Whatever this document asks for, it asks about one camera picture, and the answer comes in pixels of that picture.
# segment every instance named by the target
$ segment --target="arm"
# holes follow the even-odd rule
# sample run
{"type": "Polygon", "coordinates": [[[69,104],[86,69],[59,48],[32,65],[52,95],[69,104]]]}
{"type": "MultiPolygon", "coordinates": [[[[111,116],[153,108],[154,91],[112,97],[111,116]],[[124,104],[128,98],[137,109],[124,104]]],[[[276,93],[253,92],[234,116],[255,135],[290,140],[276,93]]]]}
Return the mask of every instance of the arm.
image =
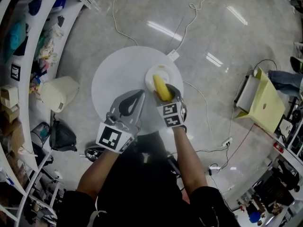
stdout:
{"type": "Polygon", "coordinates": [[[77,191],[88,194],[96,201],[107,175],[119,154],[105,150],[103,154],[86,170],[80,179],[77,191]]]}
{"type": "Polygon", "coordinates": [[[174,131],[181,177],[185,190],[190,196],[195,189],[207,186],[204,169],[184,129],[182,127],[174,127],[172,129],[174,131]]]}

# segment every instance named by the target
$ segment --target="cardboard box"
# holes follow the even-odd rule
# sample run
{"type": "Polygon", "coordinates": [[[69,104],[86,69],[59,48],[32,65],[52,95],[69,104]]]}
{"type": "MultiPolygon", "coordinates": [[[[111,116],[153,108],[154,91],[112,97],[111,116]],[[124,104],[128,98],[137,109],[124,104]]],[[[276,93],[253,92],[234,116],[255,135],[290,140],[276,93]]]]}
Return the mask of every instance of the cardboard box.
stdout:
{"type": "Polygon", "coordinates": [[[21,123],[18,120],[14,120],[13,123],[9,123],[6,120],[2,121],[1,130],[4,136],[11,134],[16,128],[18,128],[21,123]]]}
{"type": "Polygon", "coordinates": [[[24,144],[24,135],[22,130],[22,125],[19,125],[11,135],[11,147],[15,154],[18,153],[19,148],[24,144]]]}
{"type": "Polygon", "coordinates": [[[7,108],[12,108],[18,103],[18,88],[11,85],[1,87],[0,101],[7,108]]]}
{"type": "Polygon", "coordinates": [[[6,106],[2,105],[1,109],[4,111],[4,116],[12,123],[14,119],[18,118],[20,115],[20,110],[17,105],[13,106],[12,108],[7,108],[6,106]]]}
{"type": "Polygon", "coordinates": [[[11,134],[11,147],[15,154],[18,153],[19,148],[24,144],[24,135],[22,125],[18,120],[14,120],[12,124],[7,122],[1,125],[1,130],[4,136],[11,134]]]}

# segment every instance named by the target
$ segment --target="banana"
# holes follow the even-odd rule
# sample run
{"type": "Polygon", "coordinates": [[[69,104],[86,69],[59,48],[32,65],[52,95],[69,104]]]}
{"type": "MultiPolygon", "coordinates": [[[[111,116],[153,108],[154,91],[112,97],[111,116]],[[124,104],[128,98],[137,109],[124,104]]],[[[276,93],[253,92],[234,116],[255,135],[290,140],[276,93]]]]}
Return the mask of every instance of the banana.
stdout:
{"type": "Polygon", "coordinates": [[[153,83],[154,83],[155,88],[156,88],[156,92],[159,95],[159,98],[162,101],[171,101],[173,99],[173,95],[168,90],[168,88],[165,85],[163,79],[157,74],[153,75],[152,79],[153,79],[153,83]]]}

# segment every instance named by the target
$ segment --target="cable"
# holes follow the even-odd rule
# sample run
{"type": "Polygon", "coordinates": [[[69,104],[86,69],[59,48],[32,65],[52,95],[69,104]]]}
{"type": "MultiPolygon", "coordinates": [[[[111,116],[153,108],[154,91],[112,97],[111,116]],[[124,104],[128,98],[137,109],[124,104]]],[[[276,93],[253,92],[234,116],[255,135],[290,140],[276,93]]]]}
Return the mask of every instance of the cable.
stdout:
{"type": "Polygon", "coordinates": [[[194,17],[193,21],[191,21],[191,22],[185,27],[185,33],[184,33],[183,39],[182,39],[180,45],[178,46],[178,48],[176,49],[176,51],[177,51],[178,49],[180,49],[181,45],[183,44],[184,39],[185,39],[185,37],[186,37],[187,28],[188,28],[189,26],[191,26],[192,23],[193,23],[193,22],[195,21],[195,19],[197,18],[197,16],[198,16],[198,10],[201,10],[201,8],[202,8],[202,2],[204,2],[204,1],[205,1],[205,0],[202,0],[202,1],[200,2],[200,8],[199,8],[199,9],[197,9],[197,8],[195,7],[195,5],[194,5],[192,2],[189,4],[189,7],[190,7],[191,9],[194,9],[194,10],[195,10],[196,16],[194,17]]]}
{"type": "Polygon", "coordinates": [[[224,149],[214,149],[214,150],[205,150],[205,149],[201,149],[201,150],[196,150],[195,152],[207,152],[207,153],[211,153],[211,152],[214,152],[214,151],[224,151],[226,150],[227,148],[224,148],[224,149]]]}
{"type": "Polygon", "coordinates": [[[226,200],[225,200],[225,198],[224,198],[224,196],[223,196],[223,193],[221,192],[221,190],[218,188],[218,186],[217,186],[217,184],[216,184],[216,182],[214,181],[214,184],[216,185],[216,188],[219,190],[219,192],[221,193],[221,195],[222,195],[222,197],[223,197],[223,199],[224,199],[224,202],[225,202],[225,204],[226,204],[226,206],[229,208],[229,210],[232,212],[232,210],[231,210],[231,208],[228,206],[228,204],[227,204],[227,202],[226,202],[226,200]]]}
{"type": "Polygon", "coordinates": [[[206,117],[207,117],[208,129],[209,129],[209,132],[211,133],[210,123],[209,123],[209,119],[208,119],[208,102],[207,102],[206,98],[204,97],[203,93],[198,88],[196,88],[194,85],[190,84],[187,81],[183,81],[183,82],[186,83],[186,84],[188,84],[188,85],[190,85],[195,90],[197,90],[202,95],[202,97],[204,98],[204,100],[206,102],[206,117]]]}
{"type": "Polygon", "coordinates": [[[245,141],[245,139],[247,138],[248,134],[251,132],[252,128],[254,127],[255,124],[252,125],[252,127],[250,128],[250,130],[248,131],[248,133],[245,135],[244,139],[241,141],[240,145],[236,148],[236,150],[233,152],[233,154],[231,155],[231,157],[227,158],[227,161],[224,163],[224,165],[221,167],[220,171],[225,168],[228,165],[228,162],[230,161],[230,159],[233,157],[233,155],[237,152],[237,150],[240,148],[240,146],[243,144],[243,142],[245,141]]]}
{"type": "MultiPolygon", "coordinates": [[[[242,82],[243,82],[243,80],[245,79],[245,77],[243,77],[242,78],[242,80],[241,80],[241,82],[240,82],[240,84],[239,84],[239,86],[238,86],[238,89],[237,89],[237,93],[236,93],[236,97],[234,98],[234,101],[236,100],[236,98],[238,97],[238,93],[239,93],[239,90],[240,90],[240,87],[241,87],[241,85],[242,85],[242,82]]],[[[233,113],[234,113],[234,108],[233,108],[233,104],[232,104],[232,117],[231,117],[231,124],[230,124],[230,127],[229,127],[229,138],[231,138],[231,136],[232,136],[232,119],[233,119],[233,113]]],[[[230,146],[231,144],[229,144],[228,146],[227,146],[227,150],[226,150],[226,163],[220,168],[220,170],[219,171],[221,171],[223,168],[225,168],[227,165],[228,165],[228,162],[229,162],[229,159],[228,159],[228,150],[229,150],[229,146],[230,146]]]]}
{"type": "Polygon", "coordinates": [[[272,62],[275,64],[275,66],[276,66],[275,61],[273,61],[273,60],[271,60],[271,59],[264,59],[264,60],[261,60],[261,61],[255,66],[254,70],[256,69],[256,67],[257,67],[261,62],[264,62],[264,61],[272,61],[272,62]]]}
{"type": "Polygon", "coordinates": [[[130,38],[131,40],[133,40],[133,41],[136,43],[136,45],[138,46],[138,43],[136,42],[135,39],[133,39],[131,36],[128,36],[128,35],[122,33],[121,31],[119,31],[119,30],[117,29],[117,23],[116,23],[116,19],[115,19],[115,16],[114,16],[114,5],[115,5],[115,0],[113,1],[112,14],[113,14],[114,22],[115,22],[116,31],[117,31],[119,34],[122,34],[122,35],[126,36],[127,38],[130,38]]]}

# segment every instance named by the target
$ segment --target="white plate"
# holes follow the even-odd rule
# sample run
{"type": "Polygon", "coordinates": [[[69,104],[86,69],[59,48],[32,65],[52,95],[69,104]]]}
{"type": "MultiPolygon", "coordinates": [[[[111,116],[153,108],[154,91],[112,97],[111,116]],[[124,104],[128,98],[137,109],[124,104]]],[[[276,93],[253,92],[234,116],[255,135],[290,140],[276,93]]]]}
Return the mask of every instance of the white plate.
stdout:
{"type": "Polygon", "coordinates": [[[174,84],[176,77],[174,76],[174,71],[171,68],[165,65],[153,66],[150,68],[146,75],[145,75],[145,84],[151,92],[155,91],[155,85],[153,83],[152,76],[159,75],[163,80],[164,83],[174,84]]]}

